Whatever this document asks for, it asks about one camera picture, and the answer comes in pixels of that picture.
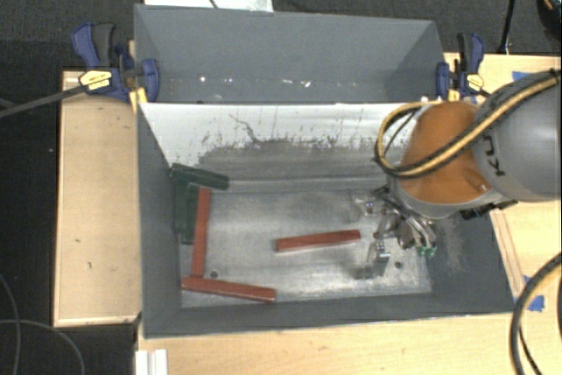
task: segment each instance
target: gray bin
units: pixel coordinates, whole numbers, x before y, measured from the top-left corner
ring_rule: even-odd
[[[414,263],[418,279],[410,285],[402,283],[373,292],[347,291],[343,295],[332,292],[304,299],[287,294],[273,305],[205,301],[186,296],[180,289],[181,277],[189,272],[189,248],[178,242],[172,227],[174,192],[169,166],[182,162],[227,173],[231,189],[213,197],[213,208],[220,211],[222,207],[223,212],[234,198],[229,196],[254,192],[259,200],[260,196],[271,197],[271,193],[278,192],[280,198],[286,198],[288,191],[296,198],[299,191],[303,195],[322,192],[324,207],[328,202],[335,210],[337,201],[330,199],[379,187],[384,176],[369,161],[369,139],[374,139],[377,132],[374,118],[389,112],[395,106],[391,102],[435,96],[435,69],[443,54],[433,23],[138,5],[135,44],[138,60],[158,60],[162,75],[158,103],[164,103],[144,105],[138,114],[142,317],[147,338],[412,320],[511,309],[512,295],[488,217],[465,224],[455,216],[437,224],[440,248],[434,258]],[[335,104],[345,103],[353,104],[349,109],[355,113],[364,105],[375,122],[362,128],[358,124],[370,116],[356,114],[355,119],[342,122],[339,137],[327,136],[330,133],[326,130],[312,132],[303,127],[302,131],[298,126],[289,126],[287,131],[279,124],[277,134],[275,127],[271,134],[260,134],[257,128],[249,134],[249,127],[256,126],[260,119],[256,123],[239,120],[238,125],[231,125],[238,127],[236,130],[245,139],[252,135],[250,144],[252,139],[274,148],[283,144],[275,157],[268,160],[275,168],[271,171],[258,164],[259,151],[256,153],[241,138],[236,138],[239,146],[235,158],[227,162],[217,155],[233,149],[233,142],[225,142],[223,148],[215,147],[210,153],[213,157],[206,159],[200,154],[194,157],[192,147],[183,147],[184,136],[186,140],[197,140],[204,132],[200,121],[197,126],[189,124],[198,103],[205,104],[202,108],[210,114],[209,118],[213,108],[217,117],[237,117],[228,112],[228,108],[237,105],[241,111],[263,105],[267,112],[273,105],[297,111],[299,105],[304,109],[312,104],[318,105],[319,110],[333,108],[337,112],[339,107]],[[354,148],[346,135],[354,126],[366,143],[360,149]],[[218,130],[209,126],[211,140],[213,134],[218,136]],[[314,161],[306,161],[312,163],[308,169],[295,170],[295,166],[304,167],[304,160],[299,152],[287,153],[286,143],[291,139],[306,143],[311,136],[328,138],[336,151],[328,156],[318,153]],[[240,148],[251,151],[240,153]],[[283,172],[283,167],[291,165]],[[210,227],[218,223],[215,219],[211,217]],[[233,220],[230,227],[240,230],[237,235],[247,233],[241,224],[235,223],[236,218]],[[342,227],[355,226],[346,224]],[[326,227],[337,225],[326,222]],[[214,256],[210,257],[220,258],[217,249],[211,247],[209,252],[214,252]],[[400,257],[402,262],[411,257],[398,252],[393,257]],[[236,272],[240,259],[226,250],[225,253],[233,260],[231,271]],[[225,264],[221,275],[230,267]],[[386,275],[395,276],[398,272],[393,270],[398,269],[391,267]],[[248,282],[252,284],[253,277],[259,276],[257,271],[249,274]]]

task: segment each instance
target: dark green block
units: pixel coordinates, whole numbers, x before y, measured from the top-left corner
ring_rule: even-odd
[[[209,170],[195,169],[176,162],[172,164],[171,176],[176,182],[197,184],[220,191],[228,189],[229,184],[228,177],[224,175]]]

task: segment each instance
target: wooden table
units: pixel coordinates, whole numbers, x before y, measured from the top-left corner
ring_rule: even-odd
[[[446,54],[447,61],[456,55]],[[512,70],[560,67],[554,57],[487,55],[486,89]],[[65,74],[65,87],[76,74]],[[54,289],[54,325],[133,321],[141,310],[138,213],[134,203],[134,122],[130,107],[107,98],[66,100],[61,115],[61,171]],[[514,292],[560,251],[560,202],[520,204],[494,214]],[[562,366],[556,327],[559,271],[538,293],[542,313],[523,328],[544,374]],[[145,341],[168,351],[179,374],[511,374],[509,314],[378,323],[282,332]]]

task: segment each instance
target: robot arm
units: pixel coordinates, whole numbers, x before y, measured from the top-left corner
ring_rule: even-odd
[[[400,165],[385,158],[383,138],[400,118],[427,103],[403,105],[381,126],[375,162],[388,185],[375,193],[401,220],[403,248],[435,250],[433,220],[465,218],[516,201],[560,197],[560,72],[538,73],[497,90],[478,108],[434,103],[417,119]]]

